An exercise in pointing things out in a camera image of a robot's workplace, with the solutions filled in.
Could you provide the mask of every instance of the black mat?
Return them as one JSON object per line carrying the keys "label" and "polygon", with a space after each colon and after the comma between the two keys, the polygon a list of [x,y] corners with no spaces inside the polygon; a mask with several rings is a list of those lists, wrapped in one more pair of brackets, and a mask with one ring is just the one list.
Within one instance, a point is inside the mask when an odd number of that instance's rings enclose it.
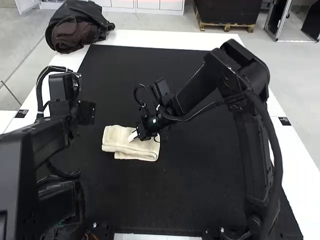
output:
{"label": "black mat", "polygon": [[[205,228],[247,225],[244,173],[236,126],[222,106],[172,128],[156,162],[115,160],[101,150],[106,125],[135,126],[133,88],[164,77],[176,92],[201,66],[206,52],[92,45],[79,71],[81,97],[96,102],[94,126],[54,163],[83,171],[88,217],[110,221],[119,232],[199,236]],[[206,100],[219,98],[216,91]],[[283,194],[277,236],[301,232]]]}

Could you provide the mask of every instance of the cream towel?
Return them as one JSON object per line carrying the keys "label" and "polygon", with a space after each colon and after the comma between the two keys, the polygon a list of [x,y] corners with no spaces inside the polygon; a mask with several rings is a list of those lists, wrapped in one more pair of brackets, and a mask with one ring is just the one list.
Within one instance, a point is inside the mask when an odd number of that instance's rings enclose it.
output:
{"label": "cream towel", "polygon": [[158,159],[160,136],[154,141],[140,141],[138,138],[128,141],[135,129],[120,125],[106,126],[102,137],[102,151],[114,153],[115,159],[139,159],[154,162]]}

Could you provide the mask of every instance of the metal frame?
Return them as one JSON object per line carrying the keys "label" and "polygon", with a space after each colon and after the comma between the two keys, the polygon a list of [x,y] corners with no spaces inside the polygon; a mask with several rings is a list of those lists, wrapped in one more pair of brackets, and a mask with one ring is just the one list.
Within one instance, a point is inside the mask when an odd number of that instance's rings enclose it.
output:
{"label": "metal frame", "polygon": [[277,29],[276,33],[273,34],[269,30],[269,26],[268,26],[271,13],[272,13],[274,5],[275,5],[275,1],[273,1],[271,3],[270,9],[269,9],[269,13],[268,13],[268,16],[266,18],[266,21],[265,21],[263,29],[266,31],[266,33],[269,35],[269,37],[274,42],[279,42],[279,43],[317,43],[319,41],[319,37],[318,37],[317,40],[313,40],[313,39],[312,40],[279,40],[282,28],[284,27],[284,24],[285,24],[286,16],[287,16],[287,14],[289,12],[289,9],[290,9],[290,6],[291,6],[291,2],[292,2],[292,0],[287,0],[287,2],[285,4],[285,7],[284,7],[284,11],[283,11],[282,17],[281,17],[281,19],[280,19],[280,21],[278,23],[278,29]]}

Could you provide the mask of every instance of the white cabinet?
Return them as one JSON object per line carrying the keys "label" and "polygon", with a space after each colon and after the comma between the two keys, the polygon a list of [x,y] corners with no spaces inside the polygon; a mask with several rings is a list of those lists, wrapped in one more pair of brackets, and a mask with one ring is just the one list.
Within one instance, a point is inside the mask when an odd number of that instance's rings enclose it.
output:
{"label": "white cabinet", "polygon": [[160,9],[160,0],[137,0],[138,9]]}
{"label": "white cabinet", "polygon": [[101,7],[111,7],[111,0],[93,0],[96,4]]}
{"label": "white cabinet", "polygon": [[135,4],[134,0],[111,0],[111,7],[133,9]]}
{"label": "white cabinet", "polygon": [[160,0],[160,9],[182,11],[183,0]]}
{"label": "white cabinet", "polygon": [[[102,6],[103,12],[183,15],[184,9],[185,9],[185,0],[92,0],[92,1]],[[40,9],[57,10],[63,4],[63,1],[45,2],[42,0],[15,0],[15,2],[20,14],[25,13],[26,11],[28,11],[31,8],[34,8],[37,5],[40,5]]]}

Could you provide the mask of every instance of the label sticker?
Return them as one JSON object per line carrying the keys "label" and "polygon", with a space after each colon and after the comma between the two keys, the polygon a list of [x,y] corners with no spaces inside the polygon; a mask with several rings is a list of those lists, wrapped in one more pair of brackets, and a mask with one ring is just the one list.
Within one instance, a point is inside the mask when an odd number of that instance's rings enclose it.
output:
{"label": "label sticker", "polygon": [[286,116],[279,116],[278,118],[283,126],[291,126],[291,123],[289,122],[289,119]]}
{"label": "label sticker", "polygon": [[27,115],[28,112],[29,112],[29,110],[27,110],[27,109],[20,109],[17,112],[17,114],[15,115],[15,118],[16,119],[23,119]]}

